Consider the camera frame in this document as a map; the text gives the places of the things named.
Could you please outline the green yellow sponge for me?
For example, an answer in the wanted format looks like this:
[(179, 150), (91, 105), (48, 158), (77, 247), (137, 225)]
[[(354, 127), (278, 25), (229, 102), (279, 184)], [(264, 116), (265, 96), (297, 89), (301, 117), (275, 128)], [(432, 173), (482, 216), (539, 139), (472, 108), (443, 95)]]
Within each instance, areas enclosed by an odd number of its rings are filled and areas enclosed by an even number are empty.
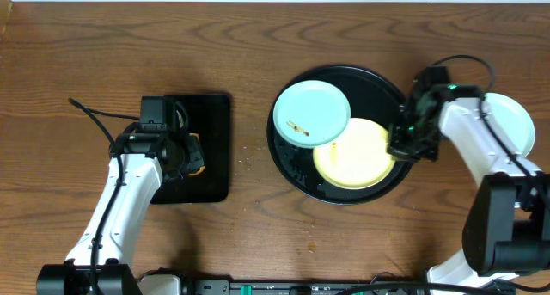
[(205, 170), (204, 152), (197, 133), (190, 133), (188, 140), (189, 163), (187, 176), (196, 176)]

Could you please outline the yellow plate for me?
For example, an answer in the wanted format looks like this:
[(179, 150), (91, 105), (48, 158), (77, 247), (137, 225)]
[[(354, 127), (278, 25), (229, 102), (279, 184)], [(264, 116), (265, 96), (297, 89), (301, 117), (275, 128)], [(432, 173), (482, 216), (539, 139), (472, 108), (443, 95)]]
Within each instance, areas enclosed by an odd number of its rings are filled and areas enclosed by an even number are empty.
[(395, 165), (387, 153), (388, 131), (372, 120), (351, 118), (335, 140), (313, 149), (314, 165), (323, 179), (343, 189), (374, 186)]

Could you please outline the light blue plate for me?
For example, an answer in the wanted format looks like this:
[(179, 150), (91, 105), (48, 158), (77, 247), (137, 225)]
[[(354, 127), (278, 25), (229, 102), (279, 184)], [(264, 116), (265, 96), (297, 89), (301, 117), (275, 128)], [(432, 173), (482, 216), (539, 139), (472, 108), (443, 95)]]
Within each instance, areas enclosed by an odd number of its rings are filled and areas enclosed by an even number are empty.
[(320, 80), (294, 83), (277, 98), (272, 120), (289, 144), (312, 149), (335, 140), (351, 118), (351, 106), (336, 86)]
[(535, 144), (535, 125), (527, 110), (509, 96), (498, 93), (486, 94), (486, 101), (491, 106), (495, 120), (522, 156), (526, 157)]

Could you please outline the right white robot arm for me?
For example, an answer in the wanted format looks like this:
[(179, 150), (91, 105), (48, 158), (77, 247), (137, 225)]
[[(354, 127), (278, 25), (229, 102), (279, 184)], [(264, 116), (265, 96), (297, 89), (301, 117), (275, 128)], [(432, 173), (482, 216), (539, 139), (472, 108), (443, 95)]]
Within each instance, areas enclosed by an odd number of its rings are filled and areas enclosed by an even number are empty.
[(416, 163), (436, 161), (447, 138), (478, 192), (462, 231), (461, 250), (432, 267), (432, 284), (483, 287), (549, 268), (549, 176), (523, 157), (494, 119), (481, 89), (454, 84), (433, 65), (414, 79), (391, 124), (388, 153)]

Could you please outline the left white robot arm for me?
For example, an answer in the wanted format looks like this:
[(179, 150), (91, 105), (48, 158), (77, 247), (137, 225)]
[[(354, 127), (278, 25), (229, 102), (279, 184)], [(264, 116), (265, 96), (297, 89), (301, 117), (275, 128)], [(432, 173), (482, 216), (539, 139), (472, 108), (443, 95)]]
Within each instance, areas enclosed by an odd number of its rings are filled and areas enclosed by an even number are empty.
[(193, 283), (159, 269), (138, 280), (131, 272), (136, 242), (150, 202), (202, 172), (199, 137), (188, 131), (183, 104), (145, 96), (140, 117), (109, 137), (108, 178), (89, 224), (63, 263), (45, 265), (39, 294), (190, 294)]

